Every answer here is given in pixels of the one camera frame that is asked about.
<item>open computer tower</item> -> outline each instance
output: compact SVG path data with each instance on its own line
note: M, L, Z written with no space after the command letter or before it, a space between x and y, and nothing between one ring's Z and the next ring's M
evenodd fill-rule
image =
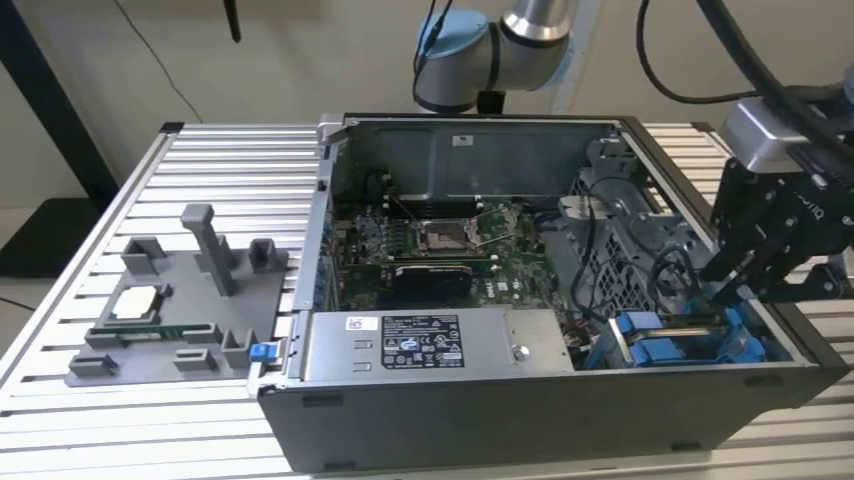
M710 206L632 118L347 115L259 402L296 471L712 449L846 367L704 302Z

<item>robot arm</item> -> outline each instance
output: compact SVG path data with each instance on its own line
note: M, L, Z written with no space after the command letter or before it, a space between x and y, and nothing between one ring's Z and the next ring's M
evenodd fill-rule
M853 298L854 108L841 85L785 89L741 35L721 0L698 0L733 60L762 95L742 99L722 129L733 149L712 209L719 250L700 272L725 281L730 305ZM786 276L829 256L802 283Z
M518 0L494 23L471 10L427 18L412 86L419 106L462 113L479 92L542 87L567 56L568 10L568 0Z

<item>power supply label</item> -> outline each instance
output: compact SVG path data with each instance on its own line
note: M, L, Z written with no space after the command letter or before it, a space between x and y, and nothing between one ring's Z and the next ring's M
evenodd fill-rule
M463 336L456 315L383 317L383 367L464 367Z

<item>green circuit board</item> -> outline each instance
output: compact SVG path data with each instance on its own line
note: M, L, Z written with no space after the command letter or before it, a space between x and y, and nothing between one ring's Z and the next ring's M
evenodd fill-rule
M339 291L343 310L471 308L511 305L566 310L567 301L532 215L510 202L486 203L467 219L419 222L363 211L336 224ZM471 269L468 295L400 302L394 295L402 266Z

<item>aluminum extrusion table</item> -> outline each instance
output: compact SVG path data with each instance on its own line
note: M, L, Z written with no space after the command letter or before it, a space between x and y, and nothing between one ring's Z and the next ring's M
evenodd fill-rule
M646 127L711 202L727 158L716 134L691 124ZM63 375L119 281L119 253L131 236L156 235L167 250L196 248L179 221L188 202L213 205L213 225L232 247L269 237L288 250L277 322L287 328L318 161L314 125L187 125L180 133L157 136L0 361L0 476L307 478L289 471L245 381L72 389ZM801 308L854 364L854 301ZM436 477L854 478L854 374L803 408L763 414L711 453L372 478Z

